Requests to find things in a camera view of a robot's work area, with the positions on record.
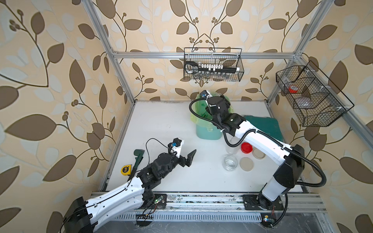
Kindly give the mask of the red object in basket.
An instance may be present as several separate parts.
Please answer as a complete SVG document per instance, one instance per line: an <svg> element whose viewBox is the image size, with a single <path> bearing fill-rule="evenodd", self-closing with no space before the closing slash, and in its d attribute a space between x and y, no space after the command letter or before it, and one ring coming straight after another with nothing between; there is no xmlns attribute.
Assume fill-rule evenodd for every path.
<svg viewBox="0 0 373 233"><path fill-rule="evenodd" d="M297 94L298 91L299 91L299 88L295 85L290 85L288 87L288 91L289 91L290 94Z"/></svg>

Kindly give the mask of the green plastic tool case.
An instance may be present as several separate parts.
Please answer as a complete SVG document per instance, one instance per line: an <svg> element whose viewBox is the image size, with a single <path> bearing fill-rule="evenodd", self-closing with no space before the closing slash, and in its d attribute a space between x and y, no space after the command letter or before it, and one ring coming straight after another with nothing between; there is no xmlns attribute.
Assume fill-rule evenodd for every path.
<svg viewBox="0 0 373 233"><path fill-rule="evenodd" d="M255 127L261 131L267 133L271 137L284 141L283 135L281 133L279 123L276 119L271 117L258 117L258 116L244 116L247 121L253 124Z"/></svg>

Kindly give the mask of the red jar lid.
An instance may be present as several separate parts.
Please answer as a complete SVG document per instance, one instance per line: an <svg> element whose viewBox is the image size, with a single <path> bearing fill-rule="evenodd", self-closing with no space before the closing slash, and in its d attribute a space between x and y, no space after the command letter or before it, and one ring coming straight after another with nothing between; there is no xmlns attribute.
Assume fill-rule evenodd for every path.
<svg viewBox="0 0 373 233"><path fill-rule="evenodd" d="M244 154L249 154L253 151L253 147L251 144L247 143L247 142L244 142L241 144L241 151L244 153Z"/></svg>

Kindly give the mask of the yellow-green bin liner bag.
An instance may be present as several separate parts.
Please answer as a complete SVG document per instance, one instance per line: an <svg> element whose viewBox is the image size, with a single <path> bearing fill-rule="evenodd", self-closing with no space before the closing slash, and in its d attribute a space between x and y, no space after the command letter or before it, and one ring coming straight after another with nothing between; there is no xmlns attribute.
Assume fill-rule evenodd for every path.
<svg viewBox="0 0 373 233"><path fill-rule="evenodd" d="M201 98L198 98L198 99L195 99L195 100L193 100L190 104L189 104L189 110L190 110L190 112L193 114L193 115L195 115L196 117L198 117L198 118L200 118L200 119L203 119L203 120L206 120L206 121L208 121L208 122L211 122L212 124L213 124L213 122L211 121L211 120L209 120L209 119L207 119L207 118L203 118L203 117L201 117L201 116L199 116L198 114L196 114L194 111L193 111L193 109L192 109L192 106L193 106L193 104L194 103L196 103L196 102L198 102L198 101L206 101L207 102L207 99L201 99Z"/></svg>

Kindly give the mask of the yellow tape measure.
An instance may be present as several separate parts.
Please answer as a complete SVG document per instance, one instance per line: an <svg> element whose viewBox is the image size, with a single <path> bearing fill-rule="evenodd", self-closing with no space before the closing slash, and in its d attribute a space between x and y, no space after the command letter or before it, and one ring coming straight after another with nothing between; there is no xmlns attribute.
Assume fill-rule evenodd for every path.
<svg viewBox="0 0 373 233"><path fill-rule="evenodd" d="M130 176L132 172L132 165L125 165L120 170L123 176Z"/></svg>

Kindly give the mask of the beige jar lid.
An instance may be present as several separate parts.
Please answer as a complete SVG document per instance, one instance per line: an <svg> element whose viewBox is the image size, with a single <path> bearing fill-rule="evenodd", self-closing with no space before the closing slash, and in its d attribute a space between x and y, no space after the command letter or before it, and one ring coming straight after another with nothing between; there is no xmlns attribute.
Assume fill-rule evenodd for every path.
<svg viewBox="0 0 373 233"><path fill-rule="evenodd" d="M251 171L254 168L254 162L248 157L240 160L240 167L243 171Z"/></svg>
<svg viewBox="0 0 373 233"><path fill-rule="evenodd" d="M264 154L261 150L257 148L253 149L252 154L258 160L264 159L266 157L266 154Z"/></svg>

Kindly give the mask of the black socket wrench set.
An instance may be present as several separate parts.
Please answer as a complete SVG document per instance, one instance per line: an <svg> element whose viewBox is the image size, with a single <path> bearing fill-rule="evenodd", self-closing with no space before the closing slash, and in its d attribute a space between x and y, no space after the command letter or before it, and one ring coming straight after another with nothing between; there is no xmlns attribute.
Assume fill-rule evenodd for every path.
<svg viewBox="0 0 373 233"><path fill-rule="evenodd" d="M184 70L187 72L187 74L240 72L240 68L224 67L223 65L202 64L201 62L196 63L192 61L187 61L184 63Z"/></svg>

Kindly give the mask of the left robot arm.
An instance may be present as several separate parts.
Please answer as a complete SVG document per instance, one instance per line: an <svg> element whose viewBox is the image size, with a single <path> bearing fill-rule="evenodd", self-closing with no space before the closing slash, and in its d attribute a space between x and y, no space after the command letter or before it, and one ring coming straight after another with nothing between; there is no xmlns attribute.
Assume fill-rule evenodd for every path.
<svg viewBox="0 0 373 233"><path fill-rule="evenodd" d="M177 165L190 167L196 152L193 150L187 158L177 157L174 152L162 153L127 183L87 201L83 197L77 198L65 214L60 230L94 233L121 214L153 206L155 195L152 190Z"/></svg>

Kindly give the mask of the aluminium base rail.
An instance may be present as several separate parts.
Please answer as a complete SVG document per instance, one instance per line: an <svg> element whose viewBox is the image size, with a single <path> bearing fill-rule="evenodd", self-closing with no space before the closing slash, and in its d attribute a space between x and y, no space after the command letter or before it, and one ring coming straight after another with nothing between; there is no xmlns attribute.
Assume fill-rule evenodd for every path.
<svg viewBox="0 0 373 233"><path fill-rule="evenodd" d="M262 212L280 213L285 207L285 197L269 209L262 209L251 200L256 193L201 193L201 192L155 192L155 195L166 195L161 201L164 211L198 211L198 212ZM326 213L326 207L318 194L289 193L287 213Z"/></svg>

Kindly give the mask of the beige-lid jar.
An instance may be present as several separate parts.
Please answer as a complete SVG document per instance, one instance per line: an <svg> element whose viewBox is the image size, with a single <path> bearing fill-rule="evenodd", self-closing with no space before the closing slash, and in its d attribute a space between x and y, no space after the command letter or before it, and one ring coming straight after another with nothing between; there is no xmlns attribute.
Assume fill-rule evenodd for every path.
<svg viewBox="0 0 373 233"><path fill-rule="evenodd" d="M224 157L222 164L226 171L234 171L238 166L238 160L236 156L228 154Z"/></svg>

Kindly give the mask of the green plastic trash bin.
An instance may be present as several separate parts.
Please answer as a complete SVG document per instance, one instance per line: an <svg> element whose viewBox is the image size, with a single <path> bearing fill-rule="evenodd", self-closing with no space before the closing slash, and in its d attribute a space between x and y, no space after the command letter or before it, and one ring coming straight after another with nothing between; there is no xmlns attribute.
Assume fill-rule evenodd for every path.
<svg viewBox="0 0 373 233"><path fill-rule="evenodd" d="M192 106L193 111L203 118L212 120L213 117L208 112L206 101L198 101ZM196 135L204 140L219 140L222 137L222 132L211 122L200 119L191 114L191 120L196 125Z"/></svg>

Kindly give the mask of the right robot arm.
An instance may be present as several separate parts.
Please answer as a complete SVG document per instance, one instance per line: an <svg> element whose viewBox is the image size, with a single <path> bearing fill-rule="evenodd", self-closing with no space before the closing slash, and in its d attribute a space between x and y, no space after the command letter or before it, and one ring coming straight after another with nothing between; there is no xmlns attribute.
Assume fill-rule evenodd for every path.
<svg viewBox="0 0 373 233"><path fill-rule="evenodd" d="M230 113L230 103L222 95L202 94L201 97L207 102L207 111L212 116L213 124L222 130L224 137L228 133L239 139L237 143L230 143L227 140L228 146L234 148L242 142L247 142L279 165L273 177L261 190L262 198L273 202L278 196L296 186L305 168L305 162L291 155L294 150L289 144L278 141L259 130L241 115Z"/></svg>

